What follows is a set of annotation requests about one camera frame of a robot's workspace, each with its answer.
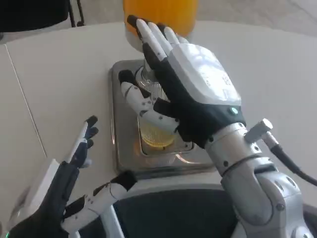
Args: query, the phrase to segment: silver robotic arm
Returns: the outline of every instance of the silver robotic arm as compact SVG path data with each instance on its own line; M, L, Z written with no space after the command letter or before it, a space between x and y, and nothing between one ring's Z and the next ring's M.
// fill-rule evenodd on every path
M298 186L256 144L260 139L270 149L278 144L269 132L272 125L264 119L247 131L240 96L215 55L169 27L135 16L128 22L137 30L146 61L169 99L165 111L172 111L146 119L166 130L169 126L159 118L174 118L178 123L169 131L206 149L248 238L312 238ZM123 71L120 81L127 102L142 117L139 108L149 99L142 97L146 92L133 83L132 73Z

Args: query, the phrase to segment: stainless steel tray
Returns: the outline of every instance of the stainless steel tray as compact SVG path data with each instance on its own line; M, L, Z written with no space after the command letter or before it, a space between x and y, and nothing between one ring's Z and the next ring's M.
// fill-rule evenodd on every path
M137 115L124 101L118 74L124 69L135 73L142 65L142 60L120 61L109 72L111 136L117 171L132 170L139 179L149 179L214 170L205 150L184 142L179 135L163 150L153 149L141 139Z

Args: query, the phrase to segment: table surface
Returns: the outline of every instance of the table surface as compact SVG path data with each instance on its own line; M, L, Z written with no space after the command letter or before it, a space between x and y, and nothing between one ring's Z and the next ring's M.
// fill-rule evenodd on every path
M289 155L317 177L317 39L262 27L199 21L192 42L213 51L223 64L242 96L248 125L268 118ZM0 150L5 155L2 165L6 164L1 165L0 173L1 221L7 220L17 195L37 172L44 151L47 157L62 161L83 121L91 115L98 116L100 130L89 153L94 163L82 170L72 198L115 176L107 74L117 61L141 58L127 43L123 23L50 32L0 46L0 106L5 112L0 115L5 135ZM264 146L262 149L270 155ZM304 200L317 205L317 189L273 159L299 184ZM134 189L219 181L217 172L203 173L143 180Z

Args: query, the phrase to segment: chair leg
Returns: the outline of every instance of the chair leg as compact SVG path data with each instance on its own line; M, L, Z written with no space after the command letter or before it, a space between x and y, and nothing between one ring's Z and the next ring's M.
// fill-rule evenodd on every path
M71 23L71 27L76 27L75 25L75 19L74 19L74 12L73 12L73 8L71 6L71 0L68 0L67 4L68 4L68 12L69 12L69 18L70 18L70 23Z
M80 0L77 0L77 5L78 5L78 10L79 10L79 15L80 15L80 21L77 22L77 26L84 26L85 19L84 19L83 8L81 6Z

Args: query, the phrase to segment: orange bottle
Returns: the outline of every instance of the orange bottle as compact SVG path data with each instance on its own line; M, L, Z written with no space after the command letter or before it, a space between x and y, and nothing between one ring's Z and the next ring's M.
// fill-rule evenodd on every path
M186 37L192 32L197 11L197 0L123 0L125 24L129 15L135 15L154 23L163 23L179 35Z

